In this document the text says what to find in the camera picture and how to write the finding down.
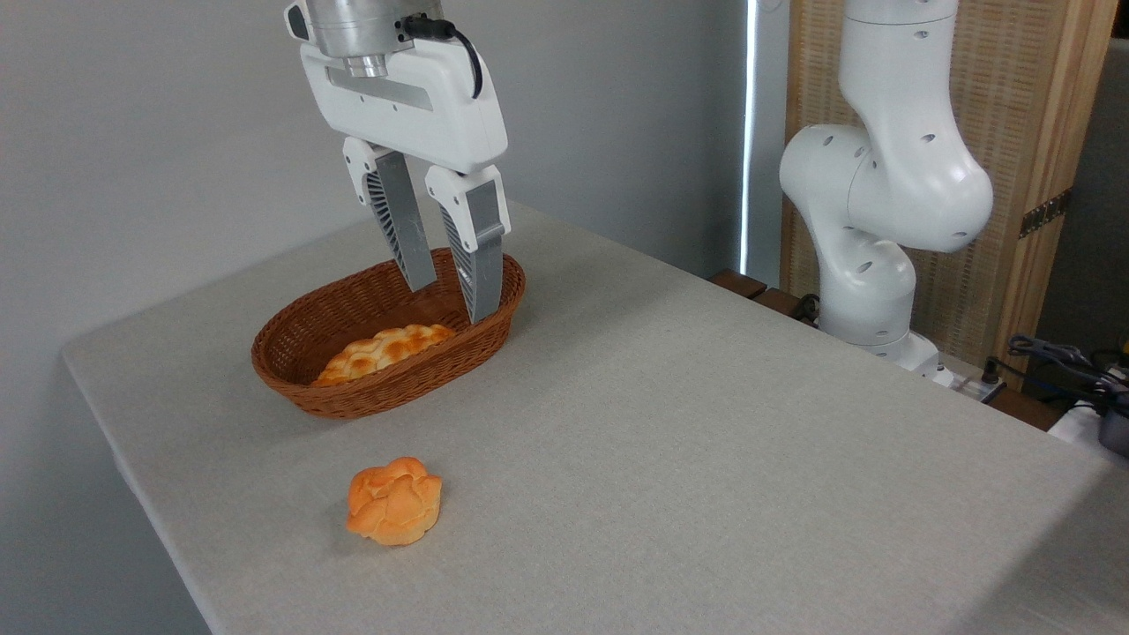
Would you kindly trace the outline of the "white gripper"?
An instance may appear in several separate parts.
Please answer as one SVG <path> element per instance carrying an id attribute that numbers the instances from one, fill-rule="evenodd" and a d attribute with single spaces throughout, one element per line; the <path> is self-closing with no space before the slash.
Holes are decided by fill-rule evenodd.
<path id="1" fill-rule="evenodd" d="M 375 214 L 408 288 L 419 292 L 437 275 L 403 153 L 437 164 L 426 185 L 441 209 L 469 322 L 490 318 L 500 304 L 511 218 L 504 180 L 489 166 L 508 137 L 487 67 L 475 98 L 460 41 L 417 41 L 387 56 L 382 78 L 352 77 L 310 44 L 301 45 L 300 60 L 322 118 L 351 136 L 342 155 L 356 198 Z"/>

